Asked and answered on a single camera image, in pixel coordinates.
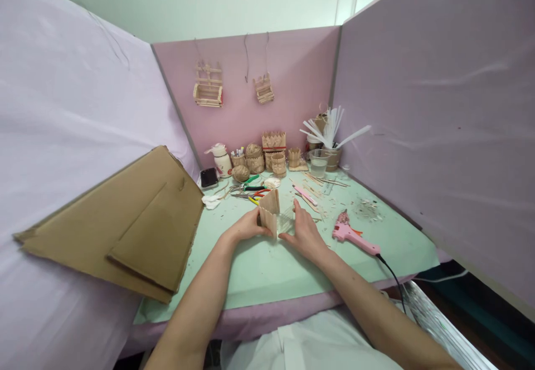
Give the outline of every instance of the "white bottle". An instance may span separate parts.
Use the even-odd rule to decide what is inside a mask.
[[[227,149],[224,144],[217,143],[213,145],[205,154],[213,153],[213,160],[216,162],[217,175],[220,178],[228,178],[232,175],[232,163],[227,154]]]

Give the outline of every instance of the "aluminum foil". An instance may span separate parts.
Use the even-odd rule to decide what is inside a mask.
[[[415,282],[403,284],[403,297],[416,322],[465,370],[496,369],[446,318]]]

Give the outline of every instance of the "mint green table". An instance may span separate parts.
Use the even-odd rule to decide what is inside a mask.
[[[264,172],[259,179],[252,182],[252,185],[259,185],[269,175],[271,174]],[[435,245],[375,195],[357,182],[344,178],[339,172],[328,173],[327,177],[329,179],[336,177],[349,187],[334,186],[329,195],[316,199],[319,202],[320,212],[327,213],[323,215],[323,220],[317,223],[318,230],[325,243],[366,280],[374,282],[392,276],[377,259],[368,256],[355,245],[347,241],[341,243],[332,238],[336,219],[344,209],[348,210],[351,227],[362,231],[364,238],[381,247],[381,255],[398,278],[439,264]],[[295,197],[289,178],[301,186],[307,179],[302,172],[287,172],[279,187],[282,213],[289,213],[288,209]],[[213,194],[226,182],[227,180],[222,180],[217,188],[205,194]],[[237,183],[230,179],[230,185],[232,184]],[[312,181],[308,181],[308,185],[316,190],[322,189]],[[299,203],[312,214],[313,218],[321,218],[321,215],[312,211],[302,199],[299,199]],[[144,299],[134,324],[168,321],[220,234],[254,207],[250,201],[227,196],[214,210],[205,209],[178,293],[168,306],[151,299]],[[299,298],[332,289],[327,278],[284,241],[259,236],[241,242],[236,249],[224,309]]]

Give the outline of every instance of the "white shirt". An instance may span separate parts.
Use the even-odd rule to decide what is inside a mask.
[[[370,345],[347,307],[327,310],[279,327],[250,342],[224,342],[223,370],[399,370]]]

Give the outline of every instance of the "hand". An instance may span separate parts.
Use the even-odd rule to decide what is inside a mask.
[[[329,252],[312,216],[301,208],[297,199],[294,199],[295,235],[281,233],[279,238],[288,242],[293,248],[313,263]]]
[[[223,235],[235,242],[250,239],[255,235],[266,235],[273,237],[269,229],[261,227],[257,224],[259,215],[260,209],[258,207],[252,211],[249,211],[248,213],[245,213],[245,215],[237,220],[236,223],[226,230]]]

